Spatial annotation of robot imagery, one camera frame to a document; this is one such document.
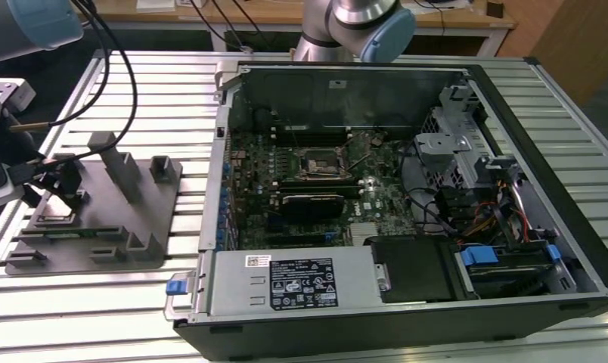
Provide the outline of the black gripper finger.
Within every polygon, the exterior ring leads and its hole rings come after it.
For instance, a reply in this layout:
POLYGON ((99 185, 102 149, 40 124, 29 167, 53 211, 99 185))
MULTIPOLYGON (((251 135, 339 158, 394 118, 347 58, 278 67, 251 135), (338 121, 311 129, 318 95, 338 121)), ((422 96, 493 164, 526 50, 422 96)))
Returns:
POLYGON ((81 194, 77 193, 81 177, 75 163, 56 166, 57 195, 48 193, 43 207, 43 220, 45 222, 69 222, 80 209, 81 194))

